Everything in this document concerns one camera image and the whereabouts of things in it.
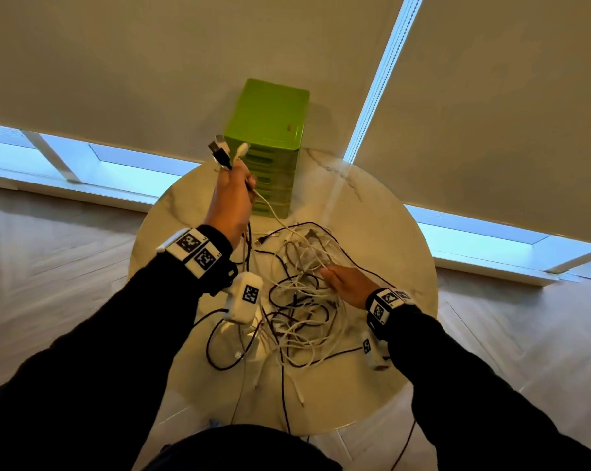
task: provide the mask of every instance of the round table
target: round table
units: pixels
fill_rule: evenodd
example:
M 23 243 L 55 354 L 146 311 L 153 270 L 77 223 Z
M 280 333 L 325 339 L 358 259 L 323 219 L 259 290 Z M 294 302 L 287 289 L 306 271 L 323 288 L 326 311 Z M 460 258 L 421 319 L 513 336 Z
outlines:
M 158 200 L 136 236 L 130 277 L 174 232 L 202 223 L 216 178 L 217 165 L 205 163 L 183 176 Z M 301 150 L 291 213 L 283 221 L 287 225 L 315 221 L 329 228 L 360 266 L 407 291 L 424 313 L 437 316 L 437 277 L 424 236 L 401 201 L 370 174 L 321 152 Z M 254 232 L 280 227 L 274 218 L 253 215 L 250 222 Z M 222 292 L 214 298 L 204 295 L 197 319 L 222 307 L 225 297 Z M 365 314 L 355 309 L 354 313 L 365 324 Z M 224 423 L 254 423 L 286 430 L 277 360 L 268 360 L 262 372 L 259 362 L 244 360 L 228 371 L 217 371 L 207 363 L 206 341 L 219 317 L 208 317 L 193 329 L 175 357 L 168 387 L 200 415 Z M 226 331 L 217 336 L 211 355 L 221 364 L 231 363 L 240 348 L 236 333 Z M 350 329 L 336 350 L 360 345 L 360 332 Z M 325 433 L 361 420 L 407 383 L 393 366 L 384 371 L 370 370 L 360 351 L 332 357 L 308 369 L 287 365 L 285 371 L 288 419 L 292 434 L 299 436 Z M 296 381 L 304 404 L 288 377 Z

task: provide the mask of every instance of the floor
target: floor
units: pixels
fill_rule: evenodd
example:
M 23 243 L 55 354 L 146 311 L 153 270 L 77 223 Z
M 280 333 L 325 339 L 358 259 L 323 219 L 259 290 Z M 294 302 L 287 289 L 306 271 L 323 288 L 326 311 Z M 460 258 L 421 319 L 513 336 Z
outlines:
M 123 286 L 143 216 L 0 189 L 0 384 Z M 591 448 L 591 280 L 540 289 L 437 274 L 447 332 Z M 369 419 L 310 441 L 349 471 L 389 470 L 413 421 L 410 401 L 407 388 Z M 168 391 L 134 468 L 206 425 Z M 436 468 L 434 448 L 416 427 L 396 469 Z

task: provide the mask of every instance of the black sleeve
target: black sleeve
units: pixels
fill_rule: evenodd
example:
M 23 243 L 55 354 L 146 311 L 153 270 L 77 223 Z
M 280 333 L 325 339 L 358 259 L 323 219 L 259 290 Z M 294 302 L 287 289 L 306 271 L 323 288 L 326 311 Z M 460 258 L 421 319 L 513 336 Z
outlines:
M 229 258 L 226 237 L 198 230 Z M 131 469 L 203 281 L 159 253 L 97 313 L 21 364 L 0 386 L 0 467 Z
M 437 449 L 439 469 L 591 470 L 591 450 L 561 435 L 435 318 L 403 305 L 386 328 L 391 359 L 413 383 L 413 415 Z

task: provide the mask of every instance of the green drawer unit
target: green drawer unit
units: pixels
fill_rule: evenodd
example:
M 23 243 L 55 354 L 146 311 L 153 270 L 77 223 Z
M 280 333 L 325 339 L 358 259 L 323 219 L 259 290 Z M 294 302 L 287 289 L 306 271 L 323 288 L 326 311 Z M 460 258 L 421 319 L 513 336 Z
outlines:
M 304 89 L 248 79 L 224 131 L 231 156 L 243 142 L 250 144 L 245 164 L 280 218 L 289 213 L 309 97 Z M 262 201 L 252 210 L 271 216 Z

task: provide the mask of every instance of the marble table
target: marble table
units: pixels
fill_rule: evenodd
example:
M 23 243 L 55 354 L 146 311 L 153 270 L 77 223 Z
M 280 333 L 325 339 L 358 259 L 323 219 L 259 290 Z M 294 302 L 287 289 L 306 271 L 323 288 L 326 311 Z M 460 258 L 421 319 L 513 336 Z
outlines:
M 158 200 L 138 231 L 130 277 L 175 231 L 201 224 L 216 178 L 217 165 L 205 163 L 178 180 Z M 437 277 L 426 241 L 401 201 L 371 175 L 338 158 L 303 149 L 293 185 L 291 214 L 284 222 L 291 225 L 303 221 L 330 228 L 360 266 L 406 290 L 422 311 L 437 316 Z M 268 232 L 280 227 L 274 218 L 256 215 L 251 224 L 253 231 Z M 237 254 L 240 257 L 240 251 L 235 251 L 233 258 Z M 224 301 L 223 293 L 214 298 L 205 295 L 199 302 L 197 318 L 221 307 Z M 350 312 L 365 324 L 364 313 L 355 309 Z M 280 366 L 276 360 L 267 361 L 258 384 L 254 381 L 260 373 L 259 362 L 243 361 L 224 372 L 207 363 L 206 341 L 218 316 L 207 318 L 193 329 L 175 357 L 168 386 L 198 414 L 225 423 L 256 423 L 285 430 Z M 349 330 L 336 350 L 360 345 L 358 331 Z M 219 359 L 221 364 L 231 363 L 239 348 L 232 333 L 218 335 L 211 344 L 214 360 Z M 293 384 L 285 378 L 291 432 L 300 436 L 324 433 L 361 420 L 407 383 L 393 367 L 385 371 L 367 368 L 360 351 L 330 358 L 309 369 L 287 369 L 304 398 L 302 405 Z

